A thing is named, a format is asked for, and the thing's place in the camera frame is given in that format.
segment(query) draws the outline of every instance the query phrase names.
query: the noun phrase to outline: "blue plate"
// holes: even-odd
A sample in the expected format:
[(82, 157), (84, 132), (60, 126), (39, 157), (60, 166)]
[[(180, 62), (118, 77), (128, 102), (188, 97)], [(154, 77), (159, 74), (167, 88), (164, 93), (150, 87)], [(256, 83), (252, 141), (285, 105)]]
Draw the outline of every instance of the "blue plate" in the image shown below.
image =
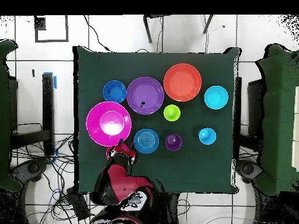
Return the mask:
[(121, 103), (127, 95), (126, 87), (117, 80), (111, 80), (103, 88), (103, 96), (108, 102)]
[(212, 144), (216, 140), (216, 132), (211, 128), (201, 129), (199, 131), (199, 140), (206, 145)]
[(159, 138), (152, 129), (141, 129), (134, 137), (135, 148), (142, 154), (154, 152), (159, 145)]
[(214, 110), (223, 108), (228, 101), (228, 93), (224, 87), (212, 86), (204, 94), (205, 104)]

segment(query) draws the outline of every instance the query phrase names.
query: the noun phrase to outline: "table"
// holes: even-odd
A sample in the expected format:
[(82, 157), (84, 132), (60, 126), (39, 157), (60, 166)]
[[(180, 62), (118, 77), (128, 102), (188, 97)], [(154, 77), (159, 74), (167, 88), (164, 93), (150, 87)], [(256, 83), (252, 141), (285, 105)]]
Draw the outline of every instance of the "table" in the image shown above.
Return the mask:
[[(236, 193), (232, 185), (232, 112), (234, 98), (234, 62), (238, 48), (224, 54), (156, 54), (156, 53), (100, 53), (83, 47), (74, 47), (74, 68), (78, 66), (78, 160), (79, 191), (93, 191), (96, 179), (106, 164), (107, 147), (90, 139), (85, 128), (89, 110), (104, 101), (103, 86), (110, 80), (118, 80), (127, 87), (134, 79), (150, 76), (163, 84), (166, 71), (178, 63), (187, 63), (201, 74), (199, 94), (187, 102), (174, 101), (165, 94), (162, 107), (150, 115), (140, 115), (122, 102), (132, 119), (131, 133), (126, 144), (130, 145), (135, 133), (150, 128), (159, 136), (158, 149), (149, 155), (139, 154), (133, 166), (132, 176), (147, 176), (168, 193)], [(204, 103), (204, 92), (212, 85), (226, 88), (229, 100), (220, 110), (209, 109)], [(180, 119), (169, 122), (163, 110), (176, 104), (181, 110)], [(217, 133), (212, 145), (203, 145), (197, 136), (200, 129), (210, 127)], [(177, 152), (165, 147), (169, 134), (178, 134), (183, 146)]]

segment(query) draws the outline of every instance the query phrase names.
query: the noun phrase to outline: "red plate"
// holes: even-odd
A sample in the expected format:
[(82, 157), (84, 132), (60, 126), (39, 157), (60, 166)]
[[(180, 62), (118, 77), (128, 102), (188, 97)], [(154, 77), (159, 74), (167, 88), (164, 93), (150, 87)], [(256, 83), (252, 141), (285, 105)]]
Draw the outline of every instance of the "red plate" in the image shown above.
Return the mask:
[(164, 76), (164, 89), (167, 95), (178, 102), (193, 99), (200, 90), (201, 76), (190, 64), (176, 64)]

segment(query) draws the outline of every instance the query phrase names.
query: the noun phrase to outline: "floor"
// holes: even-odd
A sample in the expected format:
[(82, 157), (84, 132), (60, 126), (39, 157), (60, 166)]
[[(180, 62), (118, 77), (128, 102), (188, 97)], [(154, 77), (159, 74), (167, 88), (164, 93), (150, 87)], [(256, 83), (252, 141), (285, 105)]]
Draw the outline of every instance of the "floor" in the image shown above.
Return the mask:
[[(149, 29), (153, 42), (148, 43), (142, 15), (124, 16), (87, 16), (89, 24), (97, 31), (99, 40), (111, 51), (135, 52), (141, 48), (149, 52), (161, 51), (161, 24), (159, 18), (149, 20)], [(295, 30), (292, 30), (284, 16), (279, 15), (215, 15), (203, 34), (204, 15), (172, 15), (164, 18), (164, 52), (165, 53), (223, 53), (228, 47), (239, 47), (242, 54), (239, 58), (238, 74), (242, 77), (242, 116), (241, 127), (247, 133), (248, 99), (246, 87), (248, 82), (261, 78), (255, 61), (263, 57), (265, 47), (271, 43), (279, 43), (295, 51), (299, 49)], [(39, 31), (39, 39), (65, 39), (65, 17), (46, 16), (47, 30)], [(57, 77), (57, 88), (54, 89), (55, 141), (69, 137), (74, 131), (73, 119), (73, 56), (72, 46), (85, 46), (92, 51), (106, 52), (99, 45), (95, 32), (88, 27), (84, 16), (68, 16), (69, 42), (35, 43), (33, 16), (1, 16), (0, 38), (15, 40), (18, 49), (7, 56), (9, 73), (16, 76), (18, 88), (18, 123), (42, 123), (41, 75), (52, 72)], [(19, 132), (35, 131), (38, 125), (22, 125)], [(38, 150), (34, 146), (29, 151)], [(22, 150), (12, 160), (12, 166), (26, 160)], [(61, 147), (60, 153), (71, 155), (67, 143)], [(73, 171), (68, 164), (66, 170)], [(57, 175), (49, 165), (46, 176), (51, 187), (57, 188)], [(73, 173), (63, 173), (65, 187), (71, 187)], [(235, 184), (239, 192), (226, 194), (194, 194), (183, 193), (180, 199), (188, 200), (190, 209), (186, 209), (185, 201), (179, 201), (178, 212), (180, 224), (253, 224), (255, 213), (255, 197), (251, 185), (244, 184), (236, 175)], [(101, 210), (101, 206), (92, 205), (88, 195), (87, 202), (93, 214)], [(27, 215), (45, 212), (53, 204), (52, 192), (48, 181), (43, 178), (37, 183), (30, 182), (26, 194)], [(39, 224), (43, 213), (28, 217), (31, 224)], [(85, 224), (76, 218), (73, 224)], [(70, 224), (67, 220), (53, 220), (49, 215), (44, 224)]]

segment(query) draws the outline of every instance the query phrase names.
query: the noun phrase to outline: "lime green bowl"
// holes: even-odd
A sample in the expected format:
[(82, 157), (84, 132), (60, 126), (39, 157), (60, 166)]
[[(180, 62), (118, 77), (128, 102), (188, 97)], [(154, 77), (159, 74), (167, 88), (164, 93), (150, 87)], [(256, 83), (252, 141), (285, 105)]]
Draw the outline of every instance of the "lime green bowl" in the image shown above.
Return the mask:
[(180, 108), (176, 105), (168, 105), (165, 107), (163, 114), (168, 121), (176, 121), (180, 117)]

